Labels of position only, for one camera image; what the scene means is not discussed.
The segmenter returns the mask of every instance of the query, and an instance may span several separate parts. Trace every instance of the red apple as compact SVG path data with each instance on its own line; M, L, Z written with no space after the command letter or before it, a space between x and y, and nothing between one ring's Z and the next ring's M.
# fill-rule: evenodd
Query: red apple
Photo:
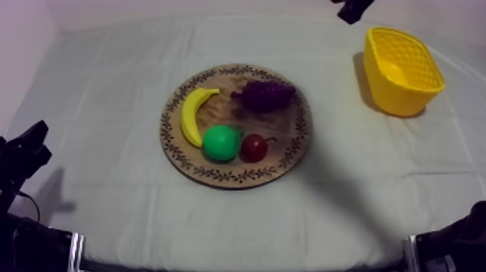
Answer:
M245 137L240 150L240 155L243 161L247 163L256 163L263 160L268 152L267 141L276 140L274 137L263 139L258 134L250 134Z

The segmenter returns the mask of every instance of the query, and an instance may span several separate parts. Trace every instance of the cable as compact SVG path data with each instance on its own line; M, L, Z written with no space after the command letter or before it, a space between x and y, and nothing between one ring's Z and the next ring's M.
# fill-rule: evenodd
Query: cable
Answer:
M17 193L19 196L21 197L26 197L28 199L30 199L30 201L32 201L32 203L34 203L34 206L35 206L35 211L37 211L37 223L39 223L41 221L41 210L39 209L39 206L37 205L37 203L35 202L35 200L29 196L28 194L24 193L24 192L18 192Z
M32 201L32 203L35 206L35 211L37 212L37 224L39 224L39 222L41 221L41 215L40 215L41 210L39 209L39 206L37 205L36 201L31 196L29 196L28 194L26 194L24 192L19 191L17 194L21 197L26 197L26 198L30 199L30 201ZM17 227L15 228L14 233L12 235L12 268L15 268L16 265L17 265L17 249L15 247L15 240L16 240L18 234L19 234L19 229L24 227L24 225L26 223L28 224L28 219L25 219L25 220L27 220L27 221L22 220L21 223L17 225Z

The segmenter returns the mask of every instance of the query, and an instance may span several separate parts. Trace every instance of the apple stem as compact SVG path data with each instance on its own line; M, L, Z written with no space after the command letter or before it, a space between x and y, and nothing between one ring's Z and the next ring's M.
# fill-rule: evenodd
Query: apple stem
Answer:
M275 138L275 137L270 137L270 138L266 139L265 141L266 142L268 142L268 141L276 141L276 142L278 142L277 141L277 138Z

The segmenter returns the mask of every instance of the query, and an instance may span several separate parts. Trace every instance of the green ball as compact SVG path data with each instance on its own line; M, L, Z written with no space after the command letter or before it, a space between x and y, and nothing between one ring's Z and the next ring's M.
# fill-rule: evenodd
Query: green ball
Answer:
M215 161L229 161L237 155L241 138L240 132L230 126L213 126L204 134L202 151Z

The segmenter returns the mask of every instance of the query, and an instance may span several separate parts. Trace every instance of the grape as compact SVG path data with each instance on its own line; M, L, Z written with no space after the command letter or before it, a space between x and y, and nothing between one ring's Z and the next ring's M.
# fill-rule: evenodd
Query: grape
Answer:
M286 108L295 92L294 87L283 82L251 81L241 93L233 92L231 97L239 99L245 108L262 114Z

